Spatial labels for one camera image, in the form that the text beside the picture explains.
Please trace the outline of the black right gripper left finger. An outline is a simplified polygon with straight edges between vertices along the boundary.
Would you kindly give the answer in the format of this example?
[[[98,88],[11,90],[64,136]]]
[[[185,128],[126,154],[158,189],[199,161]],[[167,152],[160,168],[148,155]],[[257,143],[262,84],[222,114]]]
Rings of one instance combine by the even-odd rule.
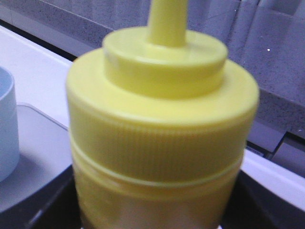
[[[80,211],[72,166],[64,170],[51,183],[55,193],[29,220],[28,229],[79,229]]]

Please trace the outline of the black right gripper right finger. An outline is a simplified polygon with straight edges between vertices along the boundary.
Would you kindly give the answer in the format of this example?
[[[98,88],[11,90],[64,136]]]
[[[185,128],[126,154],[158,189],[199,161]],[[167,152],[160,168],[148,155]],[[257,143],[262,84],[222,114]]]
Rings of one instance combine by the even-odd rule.
[[[240,171],[222,218],[223,229],[303,229],[305,212]]]

